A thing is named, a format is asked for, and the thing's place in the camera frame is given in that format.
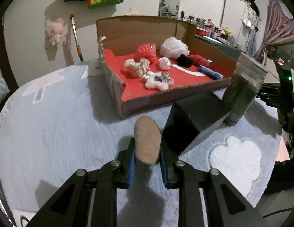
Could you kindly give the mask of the small white crumpled cloth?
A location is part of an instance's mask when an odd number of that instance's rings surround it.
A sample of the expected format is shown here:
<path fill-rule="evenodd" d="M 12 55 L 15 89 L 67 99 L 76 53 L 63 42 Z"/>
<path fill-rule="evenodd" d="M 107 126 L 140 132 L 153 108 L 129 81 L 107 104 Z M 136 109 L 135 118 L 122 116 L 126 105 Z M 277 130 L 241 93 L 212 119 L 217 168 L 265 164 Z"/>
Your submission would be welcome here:
<path fill-rule="evenodd" d="M 167 57 L 162 57 L 158 60 L 159 68 L 163 71 L 170 69 L 171 62 Z"/>

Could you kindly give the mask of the green tea leaf jar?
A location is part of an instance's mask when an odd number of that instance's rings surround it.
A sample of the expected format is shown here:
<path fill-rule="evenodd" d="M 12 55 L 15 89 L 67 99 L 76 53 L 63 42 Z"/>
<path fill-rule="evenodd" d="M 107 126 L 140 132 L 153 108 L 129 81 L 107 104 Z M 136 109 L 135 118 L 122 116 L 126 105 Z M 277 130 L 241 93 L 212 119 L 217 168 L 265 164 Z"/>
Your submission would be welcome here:
<path fill-rule="evenodd" d="M 225 124 L 234 126 L 244 116 L 256 98 L 268 70 L 255 59 L 241 53 L 231 82 L 223 94 L 223 102 L 230 108 L 224 120 Z"/>

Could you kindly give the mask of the white plush keychain toy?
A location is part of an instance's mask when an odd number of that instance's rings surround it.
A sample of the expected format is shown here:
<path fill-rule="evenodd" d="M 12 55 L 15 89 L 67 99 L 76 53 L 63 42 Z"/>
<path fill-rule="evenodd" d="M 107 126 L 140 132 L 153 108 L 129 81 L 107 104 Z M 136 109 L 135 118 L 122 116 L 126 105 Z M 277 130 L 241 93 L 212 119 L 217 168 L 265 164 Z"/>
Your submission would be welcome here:
<path fill-rule="evenodd" d="M 145 87 L 147 89 L 157 89 L 166 91 L 174 84 L 174 80 L 170 78 L 170 73 L 148 71 L 144 76 Z"/>

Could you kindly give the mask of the black fluffy pompom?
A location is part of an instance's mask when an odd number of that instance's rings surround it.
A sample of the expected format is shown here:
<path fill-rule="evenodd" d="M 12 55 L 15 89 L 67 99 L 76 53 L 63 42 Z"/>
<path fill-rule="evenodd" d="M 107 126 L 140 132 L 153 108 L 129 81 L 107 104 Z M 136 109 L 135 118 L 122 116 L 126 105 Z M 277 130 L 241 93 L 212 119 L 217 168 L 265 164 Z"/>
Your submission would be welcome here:
<path fill-rule="evenodd" d="M 184 54 L 181 54 L 177 59 L 176 59 L 176 63 L 178 66 L 180 67 L 184 67 L 184 68 L 190 68 L 193 64 L 193 60 L 184 55 Z"/>

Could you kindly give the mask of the tan round powder puff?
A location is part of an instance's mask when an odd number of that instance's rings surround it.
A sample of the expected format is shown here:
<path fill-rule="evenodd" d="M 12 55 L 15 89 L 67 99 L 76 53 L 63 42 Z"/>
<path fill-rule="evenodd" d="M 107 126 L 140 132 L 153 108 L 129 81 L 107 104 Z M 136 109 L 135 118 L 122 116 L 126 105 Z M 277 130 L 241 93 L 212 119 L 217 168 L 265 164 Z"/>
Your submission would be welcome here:
<path fill-rule="evenodd" d="M 161 132 L 158 124 L 149 116 L 143 115 L 134 125 L 135 155 L 146 165 L 155 165 L 158 161 Z"/>

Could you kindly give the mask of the blue tissue pack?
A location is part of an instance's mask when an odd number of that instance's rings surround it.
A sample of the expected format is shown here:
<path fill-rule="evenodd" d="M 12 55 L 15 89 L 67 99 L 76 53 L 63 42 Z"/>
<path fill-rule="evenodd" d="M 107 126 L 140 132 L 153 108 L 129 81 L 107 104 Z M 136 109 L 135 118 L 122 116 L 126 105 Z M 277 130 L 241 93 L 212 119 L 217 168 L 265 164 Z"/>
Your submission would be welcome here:
<path fill-rule="evenodd" d="M 212 78 L 214 78 L 214 79 L 216 79 L 216 80 L 223 79 L 223 77 L 224 77 L 221 73 L 218 73 L 218 72 L 216 72 L 216 71 L 213 71 L 213 70 L 211 70 L 210 68 L 205 67 L 205 66 L 199 66 L 199 67 L 198 67 L 198 70 L 199 70 L 201 73 L 203 73 L 203 74 L 205 74 L 205 75 L 208 75 L 208 76 L 210 76 L 210 77 L 212 77 Z"/>

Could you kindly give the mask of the pink plush on wall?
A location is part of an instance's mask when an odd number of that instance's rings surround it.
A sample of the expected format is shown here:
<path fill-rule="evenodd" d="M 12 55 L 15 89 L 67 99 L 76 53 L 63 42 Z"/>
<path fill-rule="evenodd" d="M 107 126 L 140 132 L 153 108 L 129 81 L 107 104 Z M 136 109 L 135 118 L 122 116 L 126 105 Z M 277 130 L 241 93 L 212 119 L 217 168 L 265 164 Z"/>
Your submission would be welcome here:
<path fill-rule="evenodd" d="M 49 22 L 45 27 L 45 32 L 49 37 L 49 42 L 52 46 L 57 45 L 61 38 L 64 29 L 64 21 L 62 18 L 57 19 L 54 22 Z"/>

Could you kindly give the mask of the red tipped brush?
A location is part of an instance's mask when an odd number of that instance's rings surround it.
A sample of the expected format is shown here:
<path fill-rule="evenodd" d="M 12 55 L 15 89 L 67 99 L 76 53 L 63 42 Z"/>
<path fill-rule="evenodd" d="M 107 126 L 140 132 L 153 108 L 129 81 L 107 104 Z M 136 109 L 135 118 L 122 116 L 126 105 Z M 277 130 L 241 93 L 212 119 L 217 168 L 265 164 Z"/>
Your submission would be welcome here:
<path fill-rule="evenodd" d="M 75 23 L 75 18 L 74 18 L 74 14 L 73 13 L 70 14 L 70 21 L 71 21 L 71 27 L 72 27 L 72 30 L 73 30 L 73 33 L 74 33 L 73 35 L 74 35 L 74 38 L 75 38 L 77 53 L 78 53 L 80 62 L 84 62 L 82 51 L 81 51 L 81 47 L 80 47 L 80 44 L 79 44 L 79 41 L 78 41 L 77 30 L 76 30 L 76 23 Z"/>

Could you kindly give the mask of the red bowl on table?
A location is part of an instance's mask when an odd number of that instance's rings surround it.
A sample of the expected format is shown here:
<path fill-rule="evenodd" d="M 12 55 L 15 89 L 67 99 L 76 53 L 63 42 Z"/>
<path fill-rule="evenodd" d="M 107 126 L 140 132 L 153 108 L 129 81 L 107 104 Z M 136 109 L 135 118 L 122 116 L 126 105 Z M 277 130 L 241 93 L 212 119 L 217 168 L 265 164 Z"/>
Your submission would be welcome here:
<path fill-rule="evenodd" d="M 205 35 L 207 35 L 207 30 L 205 30 L 205 29 L 203 29 L 203 28 L 197 28 L 196 29 L 196 34 L 197 35 L 200 35 L 200 36 L 205 36 Z"/>

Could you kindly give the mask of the red plastic bag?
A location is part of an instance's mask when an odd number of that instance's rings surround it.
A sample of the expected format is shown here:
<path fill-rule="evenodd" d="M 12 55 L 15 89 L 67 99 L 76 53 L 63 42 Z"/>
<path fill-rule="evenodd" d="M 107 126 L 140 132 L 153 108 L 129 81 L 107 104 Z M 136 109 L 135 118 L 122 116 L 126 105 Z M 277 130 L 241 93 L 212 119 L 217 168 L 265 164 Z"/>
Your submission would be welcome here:
<path fill-rule="evenodd" d="M 156 44 L 140 45 L 135 52 L 134 60 L 135 62 L 138 62 L 141 58 L 145 58 L 150 62 L 150 64 L 152 64 L 157 59 L 156 52 Z"/>

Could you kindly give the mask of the pink curtain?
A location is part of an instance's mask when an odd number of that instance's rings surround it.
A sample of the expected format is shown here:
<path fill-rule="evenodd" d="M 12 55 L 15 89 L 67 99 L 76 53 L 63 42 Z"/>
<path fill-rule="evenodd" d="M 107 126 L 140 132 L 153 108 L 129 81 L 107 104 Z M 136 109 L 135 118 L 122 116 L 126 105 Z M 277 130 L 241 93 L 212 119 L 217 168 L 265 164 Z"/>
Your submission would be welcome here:
<path fill-rule="evenodd" d="M 254 57 L 258 59 L 263 51 L 267 53 L 267 46 L 290 43 L 294 43 L 294 18 L 284 14 L 278 0 L 269 0 L 263 41 Z"/>

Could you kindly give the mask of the black square box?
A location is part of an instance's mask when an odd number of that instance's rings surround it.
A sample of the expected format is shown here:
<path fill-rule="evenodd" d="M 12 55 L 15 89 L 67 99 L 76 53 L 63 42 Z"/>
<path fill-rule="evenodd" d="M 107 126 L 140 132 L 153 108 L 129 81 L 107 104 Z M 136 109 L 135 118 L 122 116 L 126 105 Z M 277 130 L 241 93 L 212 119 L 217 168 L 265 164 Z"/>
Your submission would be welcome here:
<path fill-rule="evenodd" d="M 181 156 L 206 140 L 225 120 L 230 107 L 211 91 L 173 103 L 162 138 Z"/>

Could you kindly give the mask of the dark green covered table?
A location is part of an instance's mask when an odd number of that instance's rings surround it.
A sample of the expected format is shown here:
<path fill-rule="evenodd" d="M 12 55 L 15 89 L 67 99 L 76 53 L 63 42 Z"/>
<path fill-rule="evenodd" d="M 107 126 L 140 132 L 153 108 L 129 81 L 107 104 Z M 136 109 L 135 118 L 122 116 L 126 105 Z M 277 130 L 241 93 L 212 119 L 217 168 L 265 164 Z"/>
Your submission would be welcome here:
<path fill-rule="evenodd" d="M 204 43 L 211 45 L 212 47 L 217 48 L 220 52 L 222 52 L 223 54 L 225 54 L 226 56 L 228 56 L 229 58 L 235 61 L 238 60 L 238 57 L 240 56 L 241 53 L 245 53 L 244 51 L 240 50 L 234 45 L 224 44 L 222 42 L 219 42 L 207 36 L 201 36 L 196 34 L 195 38 L 203 41 Z"/>

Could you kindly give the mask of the white grey scrunchie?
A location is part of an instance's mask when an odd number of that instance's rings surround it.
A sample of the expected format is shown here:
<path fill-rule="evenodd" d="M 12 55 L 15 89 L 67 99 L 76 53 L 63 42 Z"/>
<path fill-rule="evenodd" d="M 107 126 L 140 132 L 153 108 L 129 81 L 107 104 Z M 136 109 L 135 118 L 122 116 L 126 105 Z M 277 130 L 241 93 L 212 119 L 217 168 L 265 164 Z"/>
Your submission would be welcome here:
<path fill-rule="evenodd" d="M 150 61 L 146 58 L 141 58 L 138 62 L 135 62 L 134 59 L 127 59 L 124 67 L 136 78 L 143 78 L 151 70 Z"/>

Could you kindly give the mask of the red-lined cardboard box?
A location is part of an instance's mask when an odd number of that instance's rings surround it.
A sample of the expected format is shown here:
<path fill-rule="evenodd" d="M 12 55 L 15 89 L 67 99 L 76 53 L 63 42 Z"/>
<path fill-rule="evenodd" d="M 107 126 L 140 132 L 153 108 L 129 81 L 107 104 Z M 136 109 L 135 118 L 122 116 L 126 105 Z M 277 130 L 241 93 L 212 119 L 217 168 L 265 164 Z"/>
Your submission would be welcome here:
<path fill-rule="evenodd" d="M 102 70 L 120 117 L 157 107 L 202 91 L 229 84 L 236 61 L 195 37 L 196 27 L 189 22 L 155 16 L 116 16 L 96 21 L 98 52 Z M 161 54 L 161 46 L 168 38 L 184 43 L 189 56 L 202 57 L 208 68 L 223 75 L 215 79 L 198 70 L 177 65 L 175 59 Z M 166 73 L 173 79 L 167 90 L 145 87 L 145 79 L 135 76 L 125 67 L 127 60 L 149 59 L 152 72 Z"/>

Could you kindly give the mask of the white mesh bath pouf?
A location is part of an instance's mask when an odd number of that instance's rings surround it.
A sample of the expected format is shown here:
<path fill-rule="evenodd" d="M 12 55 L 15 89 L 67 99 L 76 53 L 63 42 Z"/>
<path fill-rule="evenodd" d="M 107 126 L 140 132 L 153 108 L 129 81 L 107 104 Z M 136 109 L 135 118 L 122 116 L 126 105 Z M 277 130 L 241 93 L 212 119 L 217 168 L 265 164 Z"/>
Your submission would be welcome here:
<path fill-rule="evenodd" d="M 182 54 L 188 56 L 190 51 L 186 44 L 176 37 L 170 37 L 164 40 L 159 51 L 161 56 L 169 59 L 177 59 Z"/>

